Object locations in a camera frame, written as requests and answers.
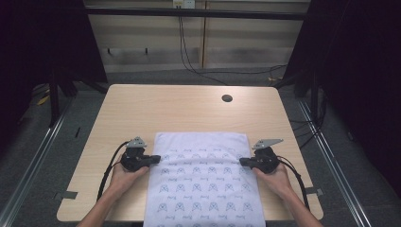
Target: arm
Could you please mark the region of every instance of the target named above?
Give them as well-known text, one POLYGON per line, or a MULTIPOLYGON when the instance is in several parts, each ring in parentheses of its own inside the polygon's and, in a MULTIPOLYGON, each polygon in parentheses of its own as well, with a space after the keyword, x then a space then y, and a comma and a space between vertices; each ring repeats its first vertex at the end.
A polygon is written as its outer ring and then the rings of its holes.
POLYGON ((78 226, 102 226, 114 203, 133 185, 133 182, 138 177, 144 175, 147 171, 148 167, 142 167, 136 172, 129 172, 121 164, 116 164, 113 168, 109 187, 78 226))
POLYGON ((298 198, 289 182, 287 169, 280 164, 272 174, 265 174, 260 169, 254 167, 253 173, 263 180, 268 187, 277 194, 288 206, 289 212, 294 216, 298 226, 317 227, 321 223, 310 213, 304 203, 298 198))

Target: forearm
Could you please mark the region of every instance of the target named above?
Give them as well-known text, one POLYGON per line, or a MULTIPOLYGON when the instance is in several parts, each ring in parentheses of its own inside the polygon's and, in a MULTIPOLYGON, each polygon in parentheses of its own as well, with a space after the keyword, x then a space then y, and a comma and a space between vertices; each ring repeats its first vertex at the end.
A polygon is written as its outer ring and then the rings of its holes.
POLYGON ((298 198, 297 194, 289 189, 281 195, 289 211, 293 215, 295 221, 300 227, 317 227, 322 226, 321 223, 310 213, 304 203, 298 198))
POLYGON ((102 226, 106 219, 109 211, 112 209, 114 203, 118 200, 120 194, 112 188, 106 189, 103 196, 97 201, 91 211, 85 216, 85 218, 78 224, 79 227, 85 226, 102 226))

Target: white towel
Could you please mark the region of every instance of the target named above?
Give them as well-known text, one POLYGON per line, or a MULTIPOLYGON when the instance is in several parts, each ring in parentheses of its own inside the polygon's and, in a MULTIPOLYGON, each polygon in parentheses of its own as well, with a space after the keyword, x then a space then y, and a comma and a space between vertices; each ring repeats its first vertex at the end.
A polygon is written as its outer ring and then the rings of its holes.
POLYGON ((257 181, 239 158, 248 138, 232 132, 159 132, 148 183, 146 227, 265 226, 257 181))

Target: black hole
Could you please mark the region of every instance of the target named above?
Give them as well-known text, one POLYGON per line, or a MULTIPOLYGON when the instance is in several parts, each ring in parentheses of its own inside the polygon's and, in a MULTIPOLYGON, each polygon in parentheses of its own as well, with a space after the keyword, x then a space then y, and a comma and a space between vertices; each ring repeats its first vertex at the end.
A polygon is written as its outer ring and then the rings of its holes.
POLYGON ((233 97, 230 96, 230 95, 224 95, 224 96, 221 97, 221 99, 223 99, 223 101, 225 101, 225 102, 233 101, 233 97))

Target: wrist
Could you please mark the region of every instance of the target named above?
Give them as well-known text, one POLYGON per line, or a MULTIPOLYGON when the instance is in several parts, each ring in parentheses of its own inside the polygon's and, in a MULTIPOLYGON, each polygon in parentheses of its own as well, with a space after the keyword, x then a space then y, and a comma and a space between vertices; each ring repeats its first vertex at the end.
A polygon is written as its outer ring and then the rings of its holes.
POLYGON ((297 194, 290 187, 285 187, 278 193, 278 196, 284 201, 288 202, 293 200, 294 198, 298 198, 297 194))
POLYGON ((103 196, 101 198, 108 199, 110 201, 117 201, 118 199, 121 198, 122 194, 120 192, 121 190, 118 189, 117 186, 110 185, 103 193, 103 196))

